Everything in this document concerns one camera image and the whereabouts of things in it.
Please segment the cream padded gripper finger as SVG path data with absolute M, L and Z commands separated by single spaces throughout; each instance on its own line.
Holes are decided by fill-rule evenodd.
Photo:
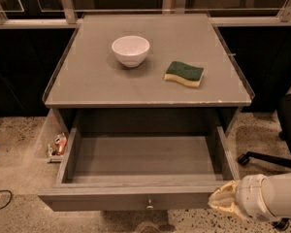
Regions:
M 230 181 L 221 186 L 209 198 L 208 205 L 225 216 L 237 219 L 248 219 L 248 215 L 241 210 L 236 199 L 239 181 Z

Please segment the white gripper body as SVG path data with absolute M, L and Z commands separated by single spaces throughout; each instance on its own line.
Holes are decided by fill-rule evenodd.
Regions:
M 240 210 L 255 221 L 277 221 L 267 208 L 262 195 L 264 175 L 249 175 L 240 180 L 236 188 L 236 203 Z

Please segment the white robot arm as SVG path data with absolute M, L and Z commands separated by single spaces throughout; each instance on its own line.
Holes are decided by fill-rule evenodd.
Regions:
M 221 186 L 209 206 L 226 216 L 259 222 L 291 218 L 291 173 L 245 176 Z

